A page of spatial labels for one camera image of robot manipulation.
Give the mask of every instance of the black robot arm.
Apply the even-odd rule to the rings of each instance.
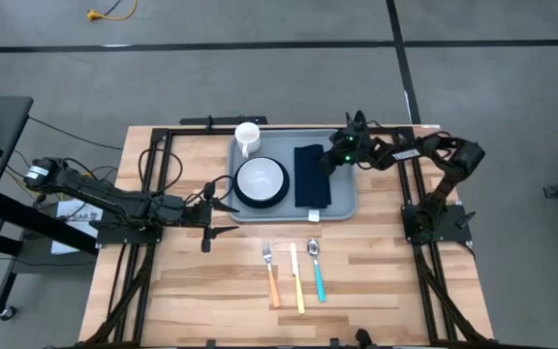
[[[430,158],[445,176],[436,189],[418,204],[416,230],[434,231],[447,213],[447,197],[455,186],[475,170],[485,152],[477,143],[437,132],[399,145],[371,138],[368,123],[362,111],[352,120],[346,113],[347,127],[330,136],[333,147],[322,159],[322,170],[332,175],[337,166],[357,164],[365,170],[386,170],[398,162],[425,156]]]
[[[91,222],[97,229],[119,225],[143,231],[152,226],[203,228],[203,252],[210,251],[212,238],[236,227],[210,228],[212,209],[237,212],[213,198],[214,182],[206,183],[200,200],[188,206],[181,197],[145,191],[125,191],[108,182],[80,174],[65,159],[43,158],[32,161],[23,181],[28,189],[44,194],[64,193],[112,213],[116,222]]]

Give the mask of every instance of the black table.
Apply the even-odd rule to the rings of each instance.
[[[0,157],[0,178],[29,118],[29,109],[32,104],[33,99],[29,97],[0,97],[0,149],[3,151]],[[38,243],[29,244],[23,243],[21,240],[0,236],[1,253],[15,258],[22,256],[26,260],[36,256],[36,251],[45,250],[44,248],[36,248],[36,246],[50,246],[50,242],[56,240],[88,253],[91,258],[98,255],[96,240],[93,237],[0,193],[0,231],[4,221],[39,233],[44,238],[38,239]],[[0,312],[5,308],[19,268],[22,268],[22,266],[12,263],[2,283],[0,288]]]

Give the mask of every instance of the gray floor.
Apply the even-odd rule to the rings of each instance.
[[[558,39],[558,1],[396,2],[406,40]],[[85,20],[110,3],[0,0],[0,46],[391,38],[382,0],[152,0],[124,22]],[[542,194],[558,179],[558,48],[413,48],[408,57],[422,121],[487,152],[460,195],[478,213],[471,227],[496,337],[558,347],[558,201]],[[409,120],[392,48],[0,53],[0,94],[30,95],[34,117],[116,145],[128,125],[208,114],[309,123],[363,109],[381,123]],[[118,163],[117,152],[32,122],[17,149]],[[6,177],[0,190],[29,203]],[[0,348],[73,343],[90,279],[20,276],[11,303],[22,314],[0,322]]]

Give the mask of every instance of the spoon with teal handle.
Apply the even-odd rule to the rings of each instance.
[[[320,244],[314,238],[311,238],[307,243],[307,250],[311,257],[314,258],[314,268],[316,269],[316,286],[318,286],[318,300],[320,302],[326,301],[325,284],[322,281],[322,273],[320,272],[320,265],[318,264],[318,254],[320,253]]]

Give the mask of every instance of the fork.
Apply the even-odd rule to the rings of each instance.
[[[262,254],[263,260],[266,262],[268,267],[268,281],[270,282],[270,295],[272,297],[272,306],[279,307],[281,302],[279,302],[279,292],[277,292],[277,284],[275,283],[275,276],[272,274],[272,266],[270,265],[270,260],[272,258],[270,254],[270,245],[268,241],[262,243]]]

